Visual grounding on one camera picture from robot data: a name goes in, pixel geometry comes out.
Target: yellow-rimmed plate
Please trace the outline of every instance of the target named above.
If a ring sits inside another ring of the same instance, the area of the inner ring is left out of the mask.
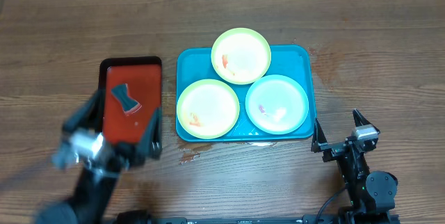
[[[222,81],[203,79],[189,85],[179,96],[176,114],[179,124],[202,139],[226,134],[239,116],[239,100]]]
[[[233,84],[249,84],[260,79],[271,61],[266,39],[252,29],[230,29],[211,49],[211,64],[216,73]]]

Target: plate rim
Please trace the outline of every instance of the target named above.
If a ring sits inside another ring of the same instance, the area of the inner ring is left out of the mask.
[[[184,122],[184,119],[182,118],[182,115],[180,113],[180,109],[182,109],[182,104],[184,103],[184,100],[186,98],[186,96],[188,94],[191,93],[191,91],[195,90],[197,87],[202,86],[202,85],[216,85],[216,86],[220,86],[223,87],[226,91],[229,92],[229,94],[232,95],[232,97],[235,99],[235,109],[236,109],[236,117],[234,118],[233,123],[230,125],[230,127],[227,130],[224,130],[218,134],[214,134],[212,136],[203,136],[200,135],[198,133],[189,131],[188,127],[185,127],[186,124]],[[239,104],[239,98],[236,95],[235,91],[226,83],[219,81],[217,79],[201,79],[199,81],[195,81],[192,84],[188,85],[181,93],[181,95],[178,98],[178,101],[176,103],[176,115],[177,115],[177,119],[179,121],[179,124],[181,125],[181,127],[187,132],[189,133],[191,136],[194,136],[196,138],[201,138],[201,139],[205,139],[205,140],[209,140],[209,139],[215,139],[215,138],[219,138],[225,134],[227,134],[236,124],[236,122],[238,121],[239,118],[239,113],[240,113],[240,104]]]
[[[266,65],[266,68],[261,72],[261,75],[259,75],[258,77],[255,77],[254,79],[249,80],[249,81],[240,82],[240,81],[231,80],[228,77],[223,76],[222,73],[219,71],[219,69],[216,68],[216,63],[214,61],[216,47],[225,38],[227,38],[227,37],[229,37],[231,35],[234,35],[235,33],[246,33],[248,35],[253,36],[255,39],[258,39],[260,41],[260,43],[262,43],[262,45],[264,46],[264,48],[266,50],[266,55],[268,57],[268,64]],[[229,30],[225,31],[224,33],[222,33],[221,35],[218,36],[218,38],[215,40],[215,42],[213,43],[213,45],[211,47],[210,58],[211,58],[211,65],[213,66],[213,69],[215,70],[216,74],[218,74],[219,77],[221,77],[225,81],[230,82],[230,83],[235,84],[235,85],[246,85],[246,84],[251,84],[251,83],[254,83],[254,82],[260,80],[266,74],[267,70],[270,67],[270,63],[272,62],[272,50],[270,50],[270,45],[267,42],[267,40],[265,39],[265,37],[262,36],[262,34],[256,32],[253,29],[235,28],[235,29],[229,29]]]
[[[250,114],[250,111],[248,110],[249,103],[250,103],[249,98],[250,98],[251,94],[253,93],[253,90],[256,87],[261,85],[261,84],[259,84],[259,82],[263,83],[263,82],[268,81],[268,80],[286,81],[286,82],[290,83],[294,88],[296,88],[296,90],[298,90],[299,92],[302,92],[303,95],[305,95],[305,99],[304,99],[304,102],[305,102],[305,116],[301,118],[301,120],[300,120],[300,122],[298,124],[296,124],[294,127],[290,128],[290,129],[287,129],[285,131],[271,131],[269,129],[266,129],[266,128],[262,127],[261,125],[257,124],[257,121],[253,120],[253,117]],[[247,94],[245,95],[245,112],[247,113],[250,122],[252,122],[253,125],[258,127],[260,130],[262,130],[262,131],[264,131],[264,132],[266,132],[268,134],[274,134],[274,135],[289,134],[289,133],[297,130],[298,128],[300,128],[303,125],[303,123],[305,123],[305,120],[306,120],[307,116],[309,115],[309,98],[307,97],[307,93],[306,93],[305,89],[296,80],[294,80],[294,79],[292,79],[290,77],[287,77],[285,75],[281,75],[281,74],[271,74],[271,75],[267,75],[267,76],[264,76],[264,77],[260,78],[258,81],[256,81],[255,83],[253,83],[250,86]]]

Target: round plate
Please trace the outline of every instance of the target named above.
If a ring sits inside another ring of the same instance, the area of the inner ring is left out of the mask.
[[[288,134],[305,121],[309,100],[298,82],[283,75],[268,75],[249,88],[245,110],[253,124],[266,133]]]
[[[197,138],[226,134],[239,116],[239,101],[226,83],[203,79],[189,85],[179,96],[176,114],[179,124]]]
[[[216,39],[211,49],[211,64],[216,73],[238,85],[260,79],[270,60],[269,44],[252,29],[230,29]]]

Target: wooden surface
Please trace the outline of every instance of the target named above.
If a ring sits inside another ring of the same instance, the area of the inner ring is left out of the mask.
[[[107,216],[315,214],[341,187],[310,140],[259,147],[181,142],[175,132],[178,55],[223,31],[255,29],[311,54],[318,117],[331,141],[357,107],[382,130],[371,170],[400,181],[403,223],[445,219],[445,0],[6,0],[0,19],[0,222],[29,223],[72,191],[79,167],[51,167],[60,125],[95,90],[100,62],[163,61],[159,162],[125,173]],[[347,205],[345,195],[328,212]]]

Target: black cable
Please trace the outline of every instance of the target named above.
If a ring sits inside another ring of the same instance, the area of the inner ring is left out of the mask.
[[[333,196],[331,196],[331,198],[326,200],[325,204],[323,204],[323,206],[321,206],[320,210],[318,211],[318,214],[317,214],[317,217],[315,218],[314,224],[318,224],[318,220],[320,219],[321,214],[323,213],[323,211],[325,211],[325,208],[329,205],[329,203],[331,203],[333,200],[335,200],[335,198],[337,198],[345,190],[346,190],[346,187],[343,187],[338,192],[336,192]]]

